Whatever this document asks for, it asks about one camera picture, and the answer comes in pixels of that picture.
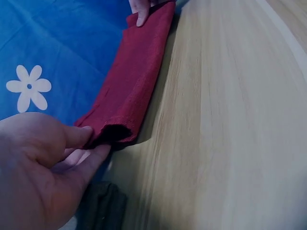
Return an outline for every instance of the finger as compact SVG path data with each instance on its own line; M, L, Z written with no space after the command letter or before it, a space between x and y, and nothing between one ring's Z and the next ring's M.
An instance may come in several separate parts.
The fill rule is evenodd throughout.
M136 9L135 1L129 0L129 4L130 4L132 13L136 13L138 10Z
M64 174L66 179L84 191L99 166L108 156L110 148L109 145L101 145L89 150L90 155L83 162Z
M159 2L158 2L158 0L152 0L151 1L151 3L150 3L150 6L152 7L152 6L155 6L155 5L157 5Z
M150 2L148 0L135 0L136 9L139 13L136 26L140 27L144 25L149 15Z
M90 139L93 129L90 126L74 127L63 125L66 147L65 148L81 148Z
M57 163L51 168L54 173L63 173L64 171L77 165L80 160L83 158L83 155L87 155L88 151L77 149L72 154L70 154L65 160Z

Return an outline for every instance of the dark green cloth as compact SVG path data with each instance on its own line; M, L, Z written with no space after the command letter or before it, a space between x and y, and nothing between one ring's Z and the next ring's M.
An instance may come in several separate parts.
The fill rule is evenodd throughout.
M120 230L127 197L110 182L91 184L81 203L79 230Z

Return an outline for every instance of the folded towel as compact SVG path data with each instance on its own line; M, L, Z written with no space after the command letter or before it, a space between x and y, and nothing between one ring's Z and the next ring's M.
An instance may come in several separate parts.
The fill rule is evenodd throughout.
M140 130L159 73L165 43L174 16L175 2L150 10L143 27L136 27L137 14L127 18L115 61L93 108L76 123L91 126L91 146L102 142L133 141Z

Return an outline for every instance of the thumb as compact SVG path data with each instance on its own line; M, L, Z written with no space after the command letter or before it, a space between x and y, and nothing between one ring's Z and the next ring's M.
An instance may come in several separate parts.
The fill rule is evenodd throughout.
M136 9L139 13L138 20L136 22L136 26L140 27L144 25L145 21L149 15L150 2L148 0L136 0Z
M76 189L83 192L90 180L98 170L102 162L110 152L110 145L97 146L95 149L87 150L88 157L73 169L64 173L65 178L74 185Z
M63 125L66 146L65 148L80 148L90 139L93 129L90 126L74 127Z

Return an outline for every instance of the fingernail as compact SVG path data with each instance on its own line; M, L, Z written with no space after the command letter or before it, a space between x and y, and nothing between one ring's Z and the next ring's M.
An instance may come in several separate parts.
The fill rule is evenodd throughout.
M93 130L93 128L92 127L90 127L90 126L84 126L84 127L82 127L82 129L84 129L84 130Z
M138 18L138 20L136 21L136 26L137 26L137 27L142 26L142 20L141 20L141 18Z

